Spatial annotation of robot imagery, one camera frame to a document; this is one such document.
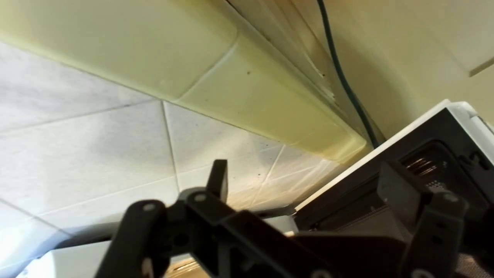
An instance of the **black cable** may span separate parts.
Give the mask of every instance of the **black cable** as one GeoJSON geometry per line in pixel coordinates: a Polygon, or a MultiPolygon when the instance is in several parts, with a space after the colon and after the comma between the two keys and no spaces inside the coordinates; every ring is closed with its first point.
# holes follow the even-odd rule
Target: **black cable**
{"type": "Polygon", "coordinates": [[[326,13],[326,6],[324,5],[324,0],[317,0],[317,3],[319,4],[319,10],[321,10],[321,17],[323,18],[323,24],[324,24],[324,32],[326,34],[326,40],[328,41],[329,52],[331,53],[331,59],[333,59],[334,67],[336,68],[336,73],[338,74],[338,78],[340,79],[341,85],[345,89],[348,98],[352,102],[353,107],[355,107],[357,114],[359,114],[359,117],[362,120],[364,127],[366,128],[367,134],[369,135],[370,142],[372,143],[374,148],[377,148],[379,146],[379,143],[377,142],[377,138],[374,134],[374,131],[372,130],[372,126],[369,122],[369,119],[367,118],[367,115],[362,109],[362,106],[360,105],[357,96],[353,93],[352,88],[350,88],[350,85],[348,84],[348,81],[346,80],[345,75],[343,74],[343,70],[341,69],[341,65],[338,60],[338,55],[336,54],[336,48],[334,47],[333,36],[331,35],[331,28],[329,27],[328,14],[326,13]]]}

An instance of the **screw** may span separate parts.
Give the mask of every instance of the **screw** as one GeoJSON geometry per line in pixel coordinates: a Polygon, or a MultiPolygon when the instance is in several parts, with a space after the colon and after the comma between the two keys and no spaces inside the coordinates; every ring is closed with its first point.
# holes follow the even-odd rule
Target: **screw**
{"type": "Polygon", "coordinates": [[[458,197],[456,197],[453,194],[449,194],[449,193],[446,194],[446,195],[444,195],[444,199],[446,199],[446,200],[448,200],[450,202],[453,202],[453,203],[458,201],[458,197]]]}
{"type": "Polygon", "coordinates": [[[194,196],[194,201],[196,202],[202,202],[204,200],[206,200],[206,194],[200,193],[194,196]]]}
{"type": "Polygon", "coordinates": [[[145,204],[145,205],[142,207],[142,209],[143,209],[144,211],[152,211],[152,210],[154,210],[154,208],[155,208],[155,207],[156,207],[156,205],[155,205],[155,204],[153,204],[153,203],[147,203],[147,204],[145,204]]]}
{"type": "Polygon", "coordinates": [[[415,269],[412,271],[411,278],[435,278],[432,273],[424,269],[415,269]]]}
{"type": "Polygon", "coordinates": [[[314,270],[310,275],[310,278],[331,278],[331,274],[324,269],[314,270]]]}

